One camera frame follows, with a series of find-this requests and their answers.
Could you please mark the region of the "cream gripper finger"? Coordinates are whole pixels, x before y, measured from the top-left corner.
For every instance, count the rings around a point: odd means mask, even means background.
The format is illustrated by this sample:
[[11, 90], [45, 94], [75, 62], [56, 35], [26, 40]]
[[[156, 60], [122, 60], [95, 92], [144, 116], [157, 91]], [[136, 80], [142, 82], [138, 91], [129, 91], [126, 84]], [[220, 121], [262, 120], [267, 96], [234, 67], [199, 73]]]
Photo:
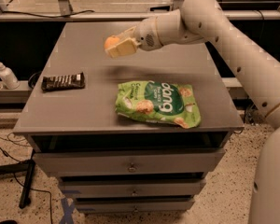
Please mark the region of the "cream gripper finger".
[[117, 37], [120, 40], [124, 40], [124, 39], [127, 39], [127, 38], [133, 39], [133, 38], [135, 38], [135, 35], [134, 35], [135, 29], [136, 29], [136, 27], [133, 26], [133, 27], [123, 31], [122, 33], [118, 34]]
[[120, 56], [127, 56], [136, 53], [138, 47], [139, 42], [137, 42], [134, 38], [127, 38], [124, 40], [119, 40], [116, 45], [112, 46], [109, 49], [105, 49], [105, 52], [111, 58], [117, 58]]

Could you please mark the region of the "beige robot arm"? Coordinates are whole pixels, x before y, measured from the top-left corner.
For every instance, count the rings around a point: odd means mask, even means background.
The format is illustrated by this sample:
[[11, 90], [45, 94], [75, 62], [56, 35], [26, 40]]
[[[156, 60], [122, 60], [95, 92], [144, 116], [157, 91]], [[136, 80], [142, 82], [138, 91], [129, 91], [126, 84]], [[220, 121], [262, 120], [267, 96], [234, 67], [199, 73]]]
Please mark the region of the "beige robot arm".
[[112, 58], [169, 44], [210, 42], [273, 127], [260, 154], [248, 224], [280, 224], [280, 62], [233, 26], [217, 0], [184, 0], [105, 41]]

